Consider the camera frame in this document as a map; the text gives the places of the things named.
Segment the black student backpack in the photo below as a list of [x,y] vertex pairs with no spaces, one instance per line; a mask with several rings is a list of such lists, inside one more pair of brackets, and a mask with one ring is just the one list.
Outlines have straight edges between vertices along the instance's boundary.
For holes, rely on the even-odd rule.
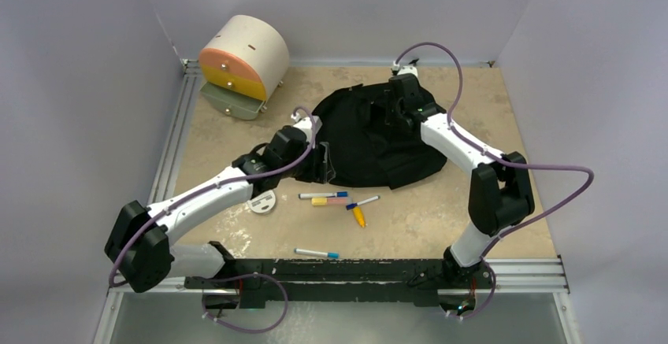
[[388,80],[340,88],[314,108],[322,122],[317,141],[330,145],[330,184],[397,189],[440,172],[447,163],[438,150],[388,123]]

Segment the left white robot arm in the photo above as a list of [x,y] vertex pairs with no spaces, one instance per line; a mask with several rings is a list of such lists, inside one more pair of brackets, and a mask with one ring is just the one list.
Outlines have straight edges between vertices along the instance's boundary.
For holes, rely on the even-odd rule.
[[212,179],[176,197],[124,205],[104,252],[110,287],[143,293],[172,277],[201,277],[216,288],[232,283],[235,267],[221,244],[181,246],[188,232],[222,211],[276,188],[282,179],[324,182],[333,174],[330,144],[311,128],[285,126],[270,142],[237,157]]

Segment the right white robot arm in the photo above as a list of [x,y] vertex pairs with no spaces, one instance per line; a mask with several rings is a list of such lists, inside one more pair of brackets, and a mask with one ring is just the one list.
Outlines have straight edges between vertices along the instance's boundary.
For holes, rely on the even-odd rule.
[[421,94],[414,74],[392,76],[388,123],[443,154],[469,178],[469,224],[443,254],[444,280],[460,287],[473,276],[489,246],[535,210],[535,201],[519,153],[503,153],[471,135],[451,114]]

